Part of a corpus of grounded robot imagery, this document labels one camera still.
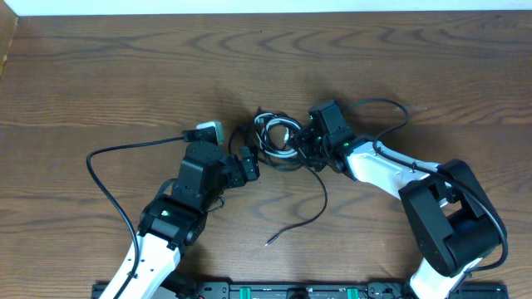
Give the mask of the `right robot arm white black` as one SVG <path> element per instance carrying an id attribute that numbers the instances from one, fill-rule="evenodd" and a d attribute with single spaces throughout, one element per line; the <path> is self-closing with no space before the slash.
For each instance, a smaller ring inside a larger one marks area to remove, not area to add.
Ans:
<path id="1" fill-rule="evenodd" d="M 447 298 L 472 273 L 506 262 L 505 225 L 466 162 L 400 154 L 378 136 L 356 135 L 343 112 L 334 100 L 312 107 L 309 124 L 289 143 L 312 166 L 330 166 L 401 201 L 423 256 L 409 281 L 415 297 Z"/>

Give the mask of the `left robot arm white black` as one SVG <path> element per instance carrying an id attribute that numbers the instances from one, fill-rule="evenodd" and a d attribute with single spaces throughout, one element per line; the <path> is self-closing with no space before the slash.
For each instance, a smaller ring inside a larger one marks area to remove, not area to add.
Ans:
<path id="1" fill-rule="evenodd" d="M 207 141 L 190 143 L 178 177 L 144 208 L 133 243 L 102 298 L 150 298 L 203 232 L 211 205 L 226 189 L 259 178 L 258 148 L 228 155 Z"/>

